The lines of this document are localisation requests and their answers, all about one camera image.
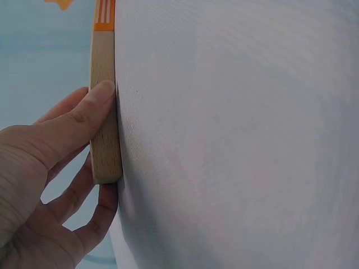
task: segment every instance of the finger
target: finger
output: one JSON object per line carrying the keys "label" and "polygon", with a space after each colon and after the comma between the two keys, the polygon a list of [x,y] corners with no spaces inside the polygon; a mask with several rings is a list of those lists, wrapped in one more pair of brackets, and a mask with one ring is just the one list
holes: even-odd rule
{"label": "finger", "polygon": [[57,118],[61,115],[64,115],[65,113],[70,112],[85,97],[88,91],[88,87],[81,87],[76,91],[70,93],[59,103],[57,103],[52,109],[50,109],[45,115],[43,115],[36,122],[34,122],[34,124],[39,124],[41,122]]}
{"label": "finger", "polygon": [[52,167],[47,174],[45,187],[51,182],[51,180],[53,180],[62,171],[62,169],[66,165],[68,165],[68,163],[70,161],[72,161],[77,155],[79,155],[85,149],[85,147],[87,145],[88,145],[88,143],[85,146],[80,147],[79,149],[74,150],[73,152],[69,153],[67,156],[65,156],[65,158],[63,158],[61,161],[56,163],[56,165],[54,167]]}
{"label": "finger", "polygon": [[63,224],[76,213],[94,187],[91,172],[91,157],[87,156],[84,165],[75,176],[70,186],[46,207],[55,219]]}
{"label": "finger", "polygon": [[48,170],[51,169],[67,154],[94,137],[116,102],[114,90],[113,82],[103,81],[90,90],[70,112],[31,126],[32,145],[26,151]]}
{"label": "finger", "polygon": [[100,185],[99,202],[89,223],[73,231],[84,248],[92,251],[105,237],[117,211],[117,184]]}

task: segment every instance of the fingernail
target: fingernail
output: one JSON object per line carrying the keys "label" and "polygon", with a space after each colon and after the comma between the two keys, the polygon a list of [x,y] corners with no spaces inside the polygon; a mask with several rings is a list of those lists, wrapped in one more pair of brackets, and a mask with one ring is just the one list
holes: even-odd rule
{"label": "fingernail", "polygon": [[85,99],[97,105],[103,105],[112,97],[114,89],[115,85],[112,81],[102,81],[89,91]]}

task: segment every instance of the orange stripe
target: orange stripe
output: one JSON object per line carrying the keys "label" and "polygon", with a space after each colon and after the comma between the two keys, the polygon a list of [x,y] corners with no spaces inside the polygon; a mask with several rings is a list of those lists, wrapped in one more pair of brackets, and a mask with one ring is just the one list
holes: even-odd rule
{"label": "orange stripe", "polygon": [[114,31],[115,0],[96,0],[96,6],[94,31]]}

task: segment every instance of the light blue background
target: light blue background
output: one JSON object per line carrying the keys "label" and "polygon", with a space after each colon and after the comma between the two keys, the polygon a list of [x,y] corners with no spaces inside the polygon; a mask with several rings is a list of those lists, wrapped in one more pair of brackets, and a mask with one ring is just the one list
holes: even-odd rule
{"label": "light blue background", "polygon": [[[0,129],[32,124],[67,94],[88,85],[94,6],[95,0],[75,0],[61,11],[44,0],[0,0]],[[44,202],[69,185],[87,151],[51,182]],[[65,226],[85,225],[97,195],[95,188]],[[117,268],[109,234],[77,268]]]}

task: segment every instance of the fabric texture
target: fabric texture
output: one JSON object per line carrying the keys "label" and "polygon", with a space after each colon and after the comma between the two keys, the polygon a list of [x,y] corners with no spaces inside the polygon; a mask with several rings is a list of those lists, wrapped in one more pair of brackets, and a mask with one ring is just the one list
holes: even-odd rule
{"label": "fabric texture", "polygon": [[359,268],[358,14],[117,1],[127,268]]}

